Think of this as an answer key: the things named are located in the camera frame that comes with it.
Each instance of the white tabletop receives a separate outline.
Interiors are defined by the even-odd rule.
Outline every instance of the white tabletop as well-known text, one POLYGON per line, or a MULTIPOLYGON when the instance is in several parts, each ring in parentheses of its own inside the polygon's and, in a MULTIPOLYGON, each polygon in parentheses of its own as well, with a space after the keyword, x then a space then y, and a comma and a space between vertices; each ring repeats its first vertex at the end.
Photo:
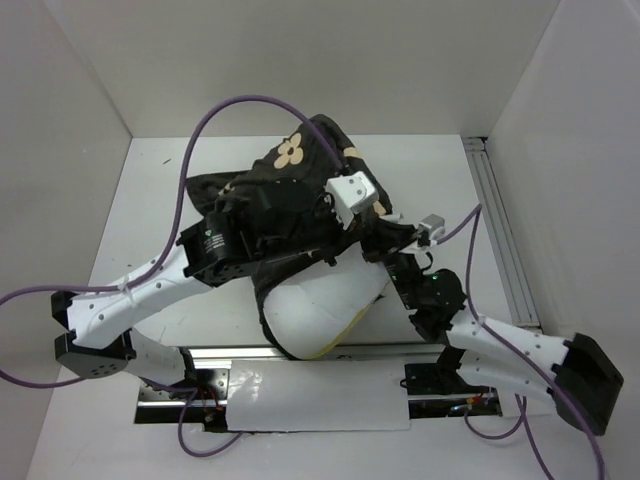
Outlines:
MULTIPOLYGON (((205 139, 192 173, 248 167, 279 139, 205 139)), ((457 224, 477 203, 459 137, 354 137, 374 174, 409 221, 433 212, 457 224)), ((96 259, 91 282, 103 283, 148 260, 163 246, 186 139, 133 141, 96 259)), ((183 226, 198 220, 185 207, 183 226)), ((468 233, 439 247, 436 267, 462 275, 468 233)), ((487 231, 479 231, 474 265, 479 308, 508 318, 487 231)), ((184 345, 264 344, 249 281, 235 281, 167 309, 141 326, 163 342, 184 345)), ((392 295, 376 304, 348 341, 419 340, 392 295)), ((63 371, 61 377, 68 377, 63 371)), ((300 433, 247 436, 224 455, 197 460, 185 455, 175 425, 134 425, 138 381, 126 374, 87 381, 54 392, 29 471, 30 480, 115 478, 288 479, 539 479, 541 472, 523 435, 509 448, 474 438, 461 419, 413 420, 399 432, 300 433)), ((498 431, 513 419, 474 419, 498 431)), ((581 434, 555 416, 533 419, 533 428, 558 479, 587 478, 592 460, 581 434)), ((208 449, 221 436, 187 426, 194 448, 208 449)))

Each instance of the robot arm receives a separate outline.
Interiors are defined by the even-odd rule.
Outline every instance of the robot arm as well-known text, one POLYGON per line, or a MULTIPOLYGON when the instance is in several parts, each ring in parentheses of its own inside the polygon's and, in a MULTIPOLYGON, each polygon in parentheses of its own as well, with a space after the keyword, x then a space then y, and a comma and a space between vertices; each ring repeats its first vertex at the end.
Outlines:
POLYGON ((362 172, 330 179, 320 197, 295 180, 258 185, 243 208, 210 213, 184 230, 146 282, 127 287, 155 258, 113 282, 118 291, 56 292, 53 317, 68 330, 55 341, 56 359, 87 379, 126 371, 162 385, 197 382, 187 349, 155 342, 135 325, 173 303, 250 276, 262 262, 313 253, 334 263, 361 234, 359 228, 346 232, 347 227, 377 199, 362 172))
MULTIPOLYGON (((57 292, 53 316, 69 332, 56 339, 58 361, 83 378, 126 371, 163 385, 198 383, 186 349, 167 347, 135 330, 141 320, 192 295, 249 276, 262 262, 314 252, 329 264, 354 239, 369 261, 382 262, 411 323, 427 341, 446 346, 438 361, 468 385, 491 385, 555 405, 568 423, 574 417, 528 365, 468 312, 458 277, 449 270, 427 274, 415 254, 444 230, 444 220, 418 228, 367 216, 377 192, 362 172, 330 179, 320 197, 295 181, 256 187, 239 211, 213 212, 183 231, 163 268, 147 282, 116 292, 57 292), (323 200, 329 197, 328 204, 323 200)), ((140 267, 132 278, 147 271, 140 267)), ((622 376, 591 338, 572 341, 529 332, 481 317, 563 387, 596 434, 603 434, 622 387, 622 376)))
POLYGON ((434 217, 439 218, 427 217, 414 231, 381 222, 362 243, 365 256, 384 263, 405 308, 415 311, 409 318, 420 336, 446 346, 439 366, 468 385, 490 385, 553 405, 563 420, 579 428, 555 392, 484 324, 529 357, 569 395, 593 433, 603 435, 623 384, 611 360, 592 338, 580 333, 567 340, 483 315, 476 320, 464 305, 466 295, 456 274, 446 269, 427 274, 415 259, 415 253, 430 244, 429 237, 442 229, 444 221, 434 217), (403 247, 389 249, 394 243, 403 247))

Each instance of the beige flower print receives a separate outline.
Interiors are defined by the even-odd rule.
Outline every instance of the beige flower print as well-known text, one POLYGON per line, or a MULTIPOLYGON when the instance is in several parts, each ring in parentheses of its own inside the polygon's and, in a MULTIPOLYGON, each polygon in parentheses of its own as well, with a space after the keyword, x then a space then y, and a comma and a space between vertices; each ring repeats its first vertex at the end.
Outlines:
POLYGON ((287 165, 298 165, 302 162, 304 157, 304 152, 300 147, 300 143, 302 143, 302 135, 300 133, 294 133, 291 135, 291 138, 286 139, 282 144, 278 147, 278 153, 280 156, 273 162, 273 166, 275 168, 284 168, 287 165))
POLYGON ((360 152, 358 151, 358 149, 356 147, 347 147, 347 148, 344 149, 342 154, 345 157, 355 157, 355 158, 359 158, 359 159, 362 160, 362 155, 360 155, 360 152))
POLYGON ((233 192, 235 190, 236 187, 232 187, 231 186, 231 182, 227 183, 222 190, 220 191, 220 193, 218 195, 226 195, 229 192, 233 192))
POLYGON ((387 214, 387 209, 379 202, 373 204, 373 211, 378 214, 379 217, 384 217, 387 214))

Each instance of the dark garment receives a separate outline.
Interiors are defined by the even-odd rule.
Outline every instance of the dark garment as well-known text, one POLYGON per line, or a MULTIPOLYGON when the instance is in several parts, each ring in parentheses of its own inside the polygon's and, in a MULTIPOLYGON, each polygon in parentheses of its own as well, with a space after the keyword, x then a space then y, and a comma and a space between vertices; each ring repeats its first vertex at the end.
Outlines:
MULTIPOLYGON (((316 115, 311 122, 320 130, 334 148, 343 165, 353 172, 362 171, 374 183, 379 195, 376 213, 391 213, 389 196, 369 171, 353 143, 340 127, 329 117, 316 115)), ((247 201, 257 184, 273 182, 282 178, 296 179, 309 186, 318 196, 324 191, 329 178, 338 175, 335 164, 309 128, 301 124, 283 142, 253 163, 251 170, 240 172, 212 173, 187 179, 187 194, 194 207, 202 215, 212 211, 222 211, 235 204, 247 201)), ((279 262, 262 264, 252 276, 255 288, 260 323, 265 338, 289 358, 273 336, 264 317, 264 301, 269 292, 287 278, 318 262, 319 258, 301 255, 279 262)))

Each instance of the purple cable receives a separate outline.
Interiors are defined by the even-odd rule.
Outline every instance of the purple cable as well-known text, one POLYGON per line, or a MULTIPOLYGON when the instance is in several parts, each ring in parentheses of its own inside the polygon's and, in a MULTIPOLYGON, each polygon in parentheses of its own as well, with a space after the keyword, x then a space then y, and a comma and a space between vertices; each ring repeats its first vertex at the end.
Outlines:
POLYGON ((538 465, 546 475, 548 480, 555 480, 547 464, 544 463, 542 455, 540 454, 540 450, 538 450, 538 445, 536 444, 536 439, 533 438, 533 433, 531 432, 531 426, 529 425, 529 419, 527 418, 527 398, 524 398, 524 403, 520 401, 520 395, 516 395, 516 403, 518 404, 518 409, 520 410, 520 418, 522 419, 522 423, 524 425, 524 431, 527 434, 527 439, 529 440, 529 445, 531 445, 531 450, 533 451, 533 455, 536 457, 538 461, 538 465))
POLYGON ((184 436, 183 436, 183 432, 182 432, 182 426, 184 425, 184 416, 187 413, 187 409, 189 408, 189 406, 191 405, 193 400, 196 398, 196 395, 198 394, 198 389, 197 388, 170 387, 170 386, 167 386, 167 385, 161 385, 161 384, 159 384, 157 382, 154 382, 152 380, 147 380, 146 378, 143 378, 142 381, 145 382, 146 384, 150 385, 152 388, 155 388, 155 389, 158 389, 158 390, 164 390, 164 391, 170 392, 170 393, 188 393, 188 392, 192 392, 191 396, 184 403, 184 407, 182 407, 182 410, 180 410, 180 417, 178 418, 178 442, 180 443, 180 447, 182 448, 182 450, 184 450, 184 452, 187 453, 188 455, 191 455, 192 457, 196 457, 196 458, 212 457, 214 455, 217 455, 218 453, 224 452, 227 448, 229 448, 231 445, 236 443, 240 439, 240 437, 242 436, 242 432, 238 432, 238 433, 234 434, 234 436, 231 438, 231 440, 229 440, 227 443, 225 443, 221 447, 218 447, 218 448, 216 448, 214 450, 211 450, 209 452, 196 452, 194 450, 191 450, 191 448, 189 448, 187 443, 184 441, 184 436))
MULTIPOLYGON (((466 268, 466 271, 465 271, 465 284, 466 284, 466 289, 467 289, 467 304, 469 305, 469 310, 471 311, 471 314, 476 319, 476 321, 479 324, 481 324, 482 327, 492 337, 494 337, 496 340, 498 340, 500 343, 502 343, 505 347, 507 347, 509 350, 511 350, 513 353, 515 353, 518 357, 520 357, 524 362, 526 362, 531 368, 533 368, 533 370, 535 370, 535 372, 538 375, 540 375, 540 377, 542 377, 542 379, 547 383, 547 385, 549 385, 549 387, 551 387, 551 389, 558 396, 558 398, 560 398, 562 403, 564 403, 564 405, 567 407, 567 409, 575 417, 576 421, 580 425, 580 429, 585 433, 585 435, 587 436, 587 439, 589 440, 589 443, 591 444, 591 448, 593 450, 593 454, 594 454, 594 456, 596 458, 596 464, 598 466, 598 480, 604 480, 605 479, 605 466, 604 466, 604 458, 602 456, 602 451, 600 450, 600 446, 598 445, 598 441, 596 440, 595 435, 591 431, 591 428, 589 428, 589 425, 587 424, 587 421, 584 419, 584 417, 580 413, 580 410, 578 410, 578 407, 576 407, 576 405, 567 396, 567 394, 562 390, 562 388, 560 388, 560 386, 558 386, 556 384, 556 382, 554 382, 553 379, 551 377, 549 377, 549 375, 547 375, 538 365, 536 365, 535 362, 533 362, 533 360, 531 360, 523 352, 521 352, 515 345, 513 345, 511 342, 509 342, 509 340, 504 338, 498 332, 494 331, 491 327, 487 326, 486 323, 482 322, 482 320, 480 319, 480 316, 478 315, 477 310, 475 309, 473 301, 471 300, 471 289, 470 289, 470 285, 471 285, 471 265, 472 265, 472 262, 473 262, 473 251, 474 251, 474 248, 475 248, 476 236, 477 236, 477 233, 478 233, 478 224, 480 223, 480 214, 482 212, 482 206, 478 205, 474 209, 474 211, 476 211, 476 213, 475 213, 476 218, 475 218, 475 221, 473 222, 473 229, 471 230, 471 240, 469 242, 469 254, 468 254, 468 257, 467 257, 467 268, 466 268)), ((535 454, 536 451, 537 451, 537 446, 535 446, 535 444, 532 443, 531 444, 531 448, 534 450, 534 454, 535 454)), ((541 462, 540 463, 540 467, 545 471, 545 473, 548 472, 549 470, 548 470, 547 466, 544 464, 544 462, 542 461, 542 457, 538 457, 538 455, 536 455, 536 458, 539 458, 539 462, 541 462)))
POLYGON ((522 423, 527 418, 527 416, 526 416, 527 415, 527 397, 524 398, 524 404, 523 404, 522 408, 520 409, 520 417, 518 418, 518 421, 515 423, 515 425, 513 427, 511 427, 510 430, 508 430, 508 431, 506 431, 504 433, 501 433, 499 435, 488 435, 486 433, 482 433, 476 427, 471 425, 471 422, 469 421, 469 412, 470 411, 471 410, 467 409, 464 412, 464 423, 467 424, 467 427, 469 427, 469 430, 471 430, 478 437, 484 438, 485 440, 504 440, 505 438, 509 438, 511 435, 516 433, 518 431, 518 429, 520 428, 520 426, 522 425, 522 423))
POLYGON ((242 436, 242 432, 236 433, 233 437, 231 437, 231 440, 229 440, 227 443, 209 452, 196 452, 194 450, 191 450, 187 446, 186 442, 184 441, 184 436, 182 433, 182 425, 184 423, 184 415, 187 413, 187 408, 189 408, 189 405, 191 405, 191 402, 193 402, 193 399, 196 398, 197 394, 198 394, 198 390, 194 389, 194 392, 184 403, 184 407, 182 407, 182 410, 180 411, 180 418, 178 419, 178 442, 180 442, 180 447, 182 447, 182 450, 184 450, 187 454, 191 455, 192 457, 196 457, 196 458, 213 457, 218 453, 224 452, 227 448, 229 448, 231 445, 233 445, 238 440, 240 440, 240 437, 242 436))
MULTIPOLYGON (((282 108, 283 110, 286 110, 287 112, 291 113, 295 117, 297 117, 303 124, 305 124, 309 128, 311 133, 318 139, 318 142, 320 142, 320 145, 322 145, 322 147, 329 154, 329 157, 331 158, 331 160, 335 163, 336 168, 339 171, 343 169, 344 166, 342 165, 342 162, 338 158, 337 153, 335 152, 333 147, 331 147, 327 139, 324 138, 324 136, 322 135, 322 132, 320 132, 320 130, 318 130, 318 128, 311 122, 311 120, 305 117, 302 112, 300 112, 293 106, 289 105, 288 103, 283 102, 282 100, 278 100, 277 98, 268 97, 265 95, 241 95, 238 97, 229 98, 228 100, 225 100, 219 103, 218 105, 213 107, 211 110, 209 110, 206 113, 206 115, 202 117, 202 120, 198 122, 198 125, 196 125, 195 130, 191 134, 191 138, 189 139, 189 143, 187 144, 187 148, 184 152, 182 167, 180 169, 180 179, 178 181, 178 198, 176 200, 176 208, 173 214, 173 223, 171 224, 171 233, 169 234, 169 239, 167 240, 167 244, 165 245, 164 249, 162 250, 162 253, 158 257, 157 261, 153 264, 153 266, 146 273, 142 274, 135 280, 132 280, 131 282, 129 282, 127 284, 127 287, 134 288, 146 282, 147 280, 149 280, 160 269, 160 267, 162 267, 165 260, 169 256, 171 249, 173 248, 174 241, 176 239, 176 236, 178 235, 178 229, 180 228, 180 218, 182 216, 182 206, 184 204, 184 190, 187 182, 187 172, 189 170, 189 163, 191 162, 191 156, 196 146, 196 141, 200 137, 200 134, 204 130, 205 126, 216 114, 218 114, 225 108, 230 107, 231 105, 235 105, 237 103, 245 103, 245 102, 259 102, 259 103, 268 103, 271 105, 275 105, 277 107, 282 108)), ((101 293, 101 292, 118 291, 119 286, 103 285, 103 286, 88 287, 86 285, 38 285, 35 287, 22 288, 14 292, 8 293, 7 295, 0 298, 0 307, 2 307, 2 305, 9 302, 10 300, 13 300, 14 298, 17 298, 17 297, 21 297, 22 295, 28 295, 31 293, 38 293, 38 292, 57 292, 60 290, 76 292, 76 293, 101 293)), ((58 382, 58 383, 38 384, 38 383, 27 382, 25 380, 20 380, 18 378, 15 378, 9 375, 3 370, 0 370, 0 378, 2 378, 3 380, 6 380, 7 382, 13 383, 15 385, 18 385, 21 387, 27 387, 27 388, 65 387, 67 385, 73 385, 83 380, 81 378, 77 378, 74 380, 67 380, 67 381, 58 382)))
POLYGON ((467 215, 467 218, 465 218, 462 222, 460 222, 460 225, 458 225, 456 228, 451 230, 451 232, 447 233, 444 237, 442 237, 440 240, 438 240, 438 245, 442 245, 443 243, 448 242, 453 237, 455 237, 457 234, 459 234, 460 231, 464 227, 466 227, 467 224, 471 221, 471 219, 473 218, 474 215, 479 215, 480 214, 480 210, 482 210, 482 205, 480 205, 480 204, 476 205, 476 208, 471 210, 471 213, 469 215, 467 215))

